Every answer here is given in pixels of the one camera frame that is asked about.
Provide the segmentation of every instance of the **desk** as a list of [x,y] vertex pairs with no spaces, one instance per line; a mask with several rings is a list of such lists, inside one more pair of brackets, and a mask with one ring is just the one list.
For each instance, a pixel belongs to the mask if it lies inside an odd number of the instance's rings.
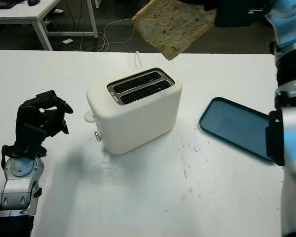
[[11,9],[0,9],[0,24],[32,24],[44,50],[53,50],[47,36],[93,36],[98,37],[96,22],[91,0],[88,4],[93,32],[48,32],[43,18],[60,0],[41,0],[35,6],[29,6],[27,1],[16,4]]
[[[141,53],[183,84],[174,129],[124,155],[107,153],[86,123],[86,91],[136,69],[134,53],[0,50],[0,150],[18,106],[54,89],[74,109],[69,135],[47,138],[35,237],[279,237],[283,170],[200,131],[213,97],[268,113],[271,55]],[[0,189],[4,184],[0,167]]]

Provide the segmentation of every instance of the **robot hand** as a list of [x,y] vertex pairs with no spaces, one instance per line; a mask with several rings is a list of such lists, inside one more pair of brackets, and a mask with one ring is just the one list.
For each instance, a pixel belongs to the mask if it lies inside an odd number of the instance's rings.
[[25,101],[18,110],[16,141],[2,147],[1,166],[6,178],[0,194],[0,236],[30,236],[42,188],[38,182],[44,171],[41,146],[48,136],[63,131],[68,134],[65,113],[72,108],[53,90]]

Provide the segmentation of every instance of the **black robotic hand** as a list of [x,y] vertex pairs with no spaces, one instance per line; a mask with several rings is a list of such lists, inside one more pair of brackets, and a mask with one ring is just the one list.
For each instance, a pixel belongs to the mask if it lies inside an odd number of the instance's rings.
[[46,156],[46,149],[41,147],[48,136],[55,136],[60,131],[68,134],[65,113],[72,114],[72,108],[53,90],[36,95],[25,101],[18,110],[16,119],[16,140],[13,146],[2,147],[2,168],[5,166],[4,156],[17,158]]

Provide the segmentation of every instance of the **dark floor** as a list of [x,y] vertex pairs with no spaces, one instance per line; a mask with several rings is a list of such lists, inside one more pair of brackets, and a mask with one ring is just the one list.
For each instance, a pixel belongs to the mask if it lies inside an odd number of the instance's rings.
[[[82,1],[82,14],[79,31],[91,31],[89,15],[84,0],[67,0],[69,9],[77,24]],[[121,20],[131,19],[149,0],[103,0],[100,9],[95,9],[96,22],[99,32],[103,32],[106,24]],[[63,16],[53,16],[50,19],[61,31],[71,31],[73,21],[62,0],[58,8],[65,10]],[[109,42],[125,41],[132,34],[130,21],[110,25],[106,34]],[[99,39],[84,37],[82,50],[89,49],[103,43],[102,35]],[[213,28],[197,39],[187,50],[188,53],[269,53],[268,44],[273,40],[274,33],[271,27],[262,22],[249,27],[238,28]],[[70,37],[74,41],[63,44],[62,41],[69,37],[52,37],[50,42],[54,50],[78,50],[81,37]],[[42,46],[31,25],[6,25],[0,31],[0,49],[42,50]],[[135,31],[127,43],[110,44],[109,52],[156,52]]]

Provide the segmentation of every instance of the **toaster slot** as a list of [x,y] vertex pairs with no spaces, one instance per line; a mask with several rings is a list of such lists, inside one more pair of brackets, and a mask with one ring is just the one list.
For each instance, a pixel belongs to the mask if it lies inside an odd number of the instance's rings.
[[126,82],[120,83],[118,85],[113,86],[113,90],[116,93],[122,93],[129,89],[135,88],[137,86],[143,85],[145,83],[154,81],[161,78],[161,74],[158,72],[152,72],[143,76],[140,76],[138,78],[128,80]]
[[136,90],[129,94],[123,95],[121,96],[120,99],[124,104],[129,104],[131,102],[142,99],[144,97],[147,97],[149,95],[152,95],[154,93],[167,89],[169,87],[171,87],[171,84],[167,80],[162,80],[155,84],[146,86],[140,90]]

